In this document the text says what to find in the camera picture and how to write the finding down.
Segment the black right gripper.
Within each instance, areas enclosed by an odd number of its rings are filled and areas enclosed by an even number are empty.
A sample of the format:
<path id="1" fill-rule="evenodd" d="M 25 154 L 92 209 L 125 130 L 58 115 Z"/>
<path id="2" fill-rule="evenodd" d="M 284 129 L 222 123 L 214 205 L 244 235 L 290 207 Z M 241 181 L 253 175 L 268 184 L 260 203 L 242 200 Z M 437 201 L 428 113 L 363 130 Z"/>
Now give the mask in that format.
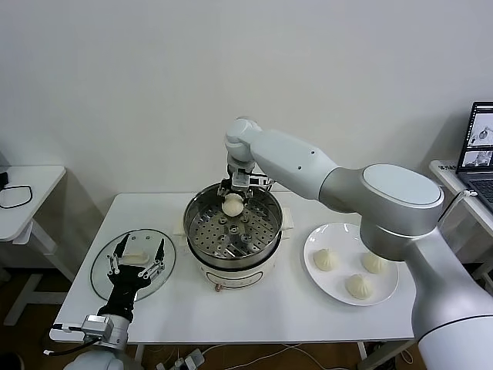
<path id="1" fill-rule="evenodd" d="M 224 198 L 230 192 L 243 193 L 243 204 L 247 204 L 253 198 L 253 187 L 250 186 L 250 174 L 255 165 L 246 167 L 227 167 L 229 180 L 222 180 L 217 189 L 217 196 Z"/>

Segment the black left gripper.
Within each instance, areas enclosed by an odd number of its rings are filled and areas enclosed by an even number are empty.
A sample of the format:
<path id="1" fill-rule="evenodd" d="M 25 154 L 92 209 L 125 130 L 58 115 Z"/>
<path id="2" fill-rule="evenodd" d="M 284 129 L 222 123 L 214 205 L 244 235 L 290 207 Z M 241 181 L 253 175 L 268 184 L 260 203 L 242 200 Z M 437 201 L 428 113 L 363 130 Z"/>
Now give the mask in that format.
<path id="1" fill-rule="evenodd" d="M 109 262 L 108 278 L 112 283 L 112 291 L 107 303 L 97 315 L 116 315 L 125 319 L 133 319 L 134 301 L 139 290 L 149 287 L 149 279 L 158 275 L 165 267 L 165 240 L 162 238 L 152 264 L 147 267 L 119 265 L 126 249 L 129 234 L 116 244 L 112 254 L 107 254 Z"/>

